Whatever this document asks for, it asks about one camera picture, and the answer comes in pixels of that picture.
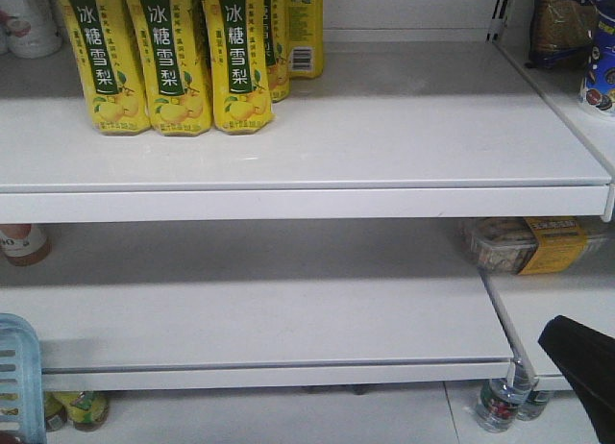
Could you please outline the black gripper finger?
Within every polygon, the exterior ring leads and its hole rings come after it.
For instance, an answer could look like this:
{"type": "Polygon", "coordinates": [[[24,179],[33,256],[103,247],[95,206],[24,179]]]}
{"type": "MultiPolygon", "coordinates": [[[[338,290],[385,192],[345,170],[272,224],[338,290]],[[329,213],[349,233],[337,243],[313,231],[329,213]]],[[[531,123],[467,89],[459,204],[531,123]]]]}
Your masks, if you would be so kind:
{"type": "Polygon", "coordinates": [[[563,315],[538,344],[572,386],[601,443],[614,441],[614,338],[563,315]]]}

